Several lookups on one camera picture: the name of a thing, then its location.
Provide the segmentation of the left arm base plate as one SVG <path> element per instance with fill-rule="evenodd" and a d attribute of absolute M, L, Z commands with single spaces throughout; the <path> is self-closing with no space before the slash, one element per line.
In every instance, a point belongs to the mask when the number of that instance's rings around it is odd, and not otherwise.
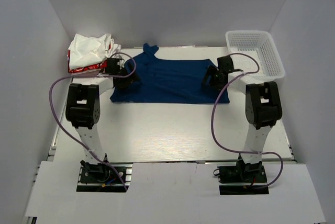
<path fill-rule="evenodd" d="M 76 186 L 77 192 L 90 193 L 125 193 L 130 185 L 131 168 L 115 166 L 116 172 L 103 164 L 89 164 L 81 161 L 80 174 Z"/>

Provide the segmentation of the blue t shirt with print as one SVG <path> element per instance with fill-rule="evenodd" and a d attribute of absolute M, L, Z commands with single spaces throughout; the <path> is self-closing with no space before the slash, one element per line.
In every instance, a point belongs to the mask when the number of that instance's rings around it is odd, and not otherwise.
<path fill-rule="evenodd" d="M 165 60 L 155 54 L 158 46 L 145 43 L 143 52 L 135 56 L 136 74 L 140 80 L 126 89 L 116 87 L 113 103 L 213 104 L 219 91 L 202 86 L 207 68 L 214 63 L 202 60 Z"/>

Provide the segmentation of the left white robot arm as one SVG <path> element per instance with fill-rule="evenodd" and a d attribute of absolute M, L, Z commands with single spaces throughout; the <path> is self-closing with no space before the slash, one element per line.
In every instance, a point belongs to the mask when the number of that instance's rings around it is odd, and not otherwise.
<path fill-rule="evenodd" d="M 88 77 L 82 83 L 71 83 L 69 86 L 65 117 L 79 134 L 86 162 L 90 164 L 108 162 L 97 129 L 101 116 L 101 94 L 112 88 L 127 89 L 132 83 L 140 81 L 134 59 L 123 65 L 120 61 L 119 58 L 109 58 L 97 77 Z"/>

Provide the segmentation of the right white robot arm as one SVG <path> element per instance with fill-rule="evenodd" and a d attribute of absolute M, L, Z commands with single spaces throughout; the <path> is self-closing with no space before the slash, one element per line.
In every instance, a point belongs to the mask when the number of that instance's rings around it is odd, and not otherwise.
<path fill-rule="evenodd" d="M 234 67 L 232 56 L 236 53 L 228 54 L 217 59 L 217 66 L 210 65 L 203 78 L 202 84 L 209 84 L 219 91 L 211 112 L 211 135 L 217 146 L 225 151 L 236 153 L 243 162 L 236 168 L 237 177 L 247 182 L 255 176 L 255 168 L 262 161 L 262 155 L 266 139 L 276 125 L 276 122 L 282 117 L 282 105 L 278 86 L 275 81 L 262 82 L 253 78 L 251 75 L 260 71 L 260 65 L 253 57 L 242 53 L 244 56 L 256 65 L 255 71 L 245 72 Z M 214 131 L 214 117 L 218 102 L 227 90 L 233 85 L 245 95 L 245 117 L 249 123 L 247 137 L 244 148 L 241 151 L 233 150 L 222 146 Z"/>

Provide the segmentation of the white and red t shirt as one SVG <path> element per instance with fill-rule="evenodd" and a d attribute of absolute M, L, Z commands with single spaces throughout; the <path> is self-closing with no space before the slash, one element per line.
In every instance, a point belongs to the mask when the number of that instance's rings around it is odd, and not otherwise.
<path fill-rule="evenodd" d="M 75 34 L 68 47 L 68 72 L 71 75 L 96 71 L 106 66 L 106 60 L 121 51 L 111 34 L 86 37 Z"/>

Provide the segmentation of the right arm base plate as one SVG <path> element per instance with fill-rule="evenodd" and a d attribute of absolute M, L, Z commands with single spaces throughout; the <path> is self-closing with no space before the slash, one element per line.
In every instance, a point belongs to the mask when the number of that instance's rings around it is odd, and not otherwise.
<path fill-rule="evenodd" d="M 267 195 L 267 177 L 264 166 L 259 172 L 242 177 L 235 166 L 218 166 L 213 171 L 218 178 L 220 195 Z"/>

